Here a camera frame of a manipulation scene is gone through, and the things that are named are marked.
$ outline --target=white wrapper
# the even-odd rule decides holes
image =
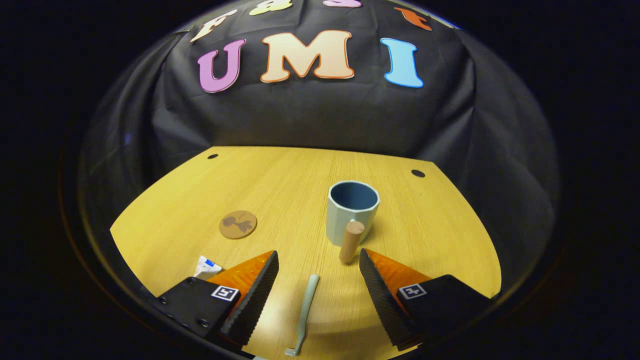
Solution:
[[[214,263],[213,261],[200,256],[198,259],[198,265],[196,266],[196,273],[193,277],[198,279],[208,280],[210,277],[216,275],[222,271],[222,266]]]

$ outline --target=wooden dowel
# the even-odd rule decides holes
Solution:
[[[359,221],[352,221],[347,224],[340,248],[340,261],[348,264],[356,254],[356,249],[360,243],[360,236],[364,232],[364,224]]]

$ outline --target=wooden table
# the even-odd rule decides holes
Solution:
[[[209,159],[212,154],[218,156]],[[413,175],[413,169],[426,176]],[[289,358],[284,350],[296,341],[307,280],[318,274],[300,359],[388,359],[400,352],[376,314],[357,258],[342,265],[340,248],[324,235],[328,189],[341,180],[363,181],[380,193],[361,247],[430,277],[452,274],[487,297],[500,290],[495,249],[462,194],[433,163],[393,156],[213,147],[141,194],[111,233],[131,270],[156,296],[192,276],[200,255],[230,268],[277,250],[280,272],[244,351]],[[258,218],[255,231],[238,240],[218,230],[234,210]]]

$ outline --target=coaster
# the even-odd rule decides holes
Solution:
[[[229,239],[240,239],[251,234],[258,224],[258,219],[249,211],[239,210],[226,214],[220,220],[220,233]]]

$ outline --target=toothbrush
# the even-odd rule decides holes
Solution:
[[[298,356],[300,353],[300,345],[302,345],[302,340],[305,339],[305,332],[307,331],[307,316],[309,315],[311,300],[314,299],[314,293],[316,292],[316,286],[318,285],[319,279],[320,276],[316,274],[309,277],[307,289],[305,290],[305,298],[302,299],[300,318],[298,319],[298,343],[296,344],[296,348],[287,348],[287,350],[284,350],[285,355]]]

